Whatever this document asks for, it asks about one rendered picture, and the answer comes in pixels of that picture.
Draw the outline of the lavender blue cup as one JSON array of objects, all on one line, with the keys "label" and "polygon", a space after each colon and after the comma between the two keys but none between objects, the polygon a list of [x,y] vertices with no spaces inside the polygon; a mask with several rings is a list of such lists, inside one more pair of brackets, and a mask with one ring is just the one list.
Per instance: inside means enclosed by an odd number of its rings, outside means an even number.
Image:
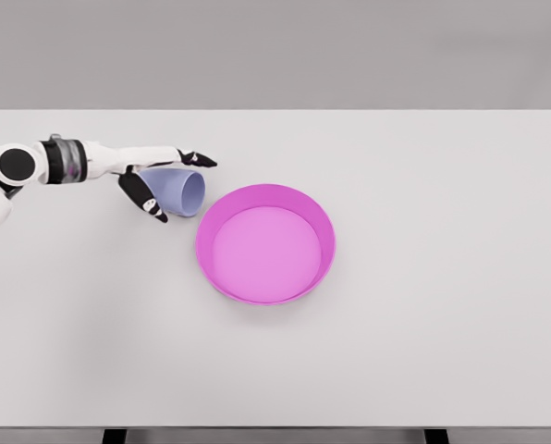
[{"label": "lavender blue cup", "polygon": [[201,210],[205,197],[205,180],[200,173],[164,167],[144,169],[139,175],[150,187],[164,212],[193,217]]}]

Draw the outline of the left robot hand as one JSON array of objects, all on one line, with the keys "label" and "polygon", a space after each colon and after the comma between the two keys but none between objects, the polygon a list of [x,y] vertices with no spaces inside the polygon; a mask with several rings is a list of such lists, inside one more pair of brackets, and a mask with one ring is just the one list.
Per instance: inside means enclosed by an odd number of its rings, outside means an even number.
[{"label": "left robot hand", "polygon": [[205,154],[183,151],[173,146],[129,147],[116,152],[119,158],[111,172],[118,175],[120,189],[139,209],[162,223],[168,222],[168,216],[138,171],[172,164],[205,168],[217,166],[217,162]]}]

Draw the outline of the pink round plate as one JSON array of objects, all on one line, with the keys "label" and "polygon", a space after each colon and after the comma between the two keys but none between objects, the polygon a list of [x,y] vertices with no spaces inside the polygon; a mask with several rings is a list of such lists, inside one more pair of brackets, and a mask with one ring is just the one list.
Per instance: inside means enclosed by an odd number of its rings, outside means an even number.
[{"label": "pink round plate", "polygon": [[331,269],[336,248],[334,225],[322,206],[278,184],[250,185],[220,198],[202,217],[195,241],[209,283],[253,305],[307,295]]}]

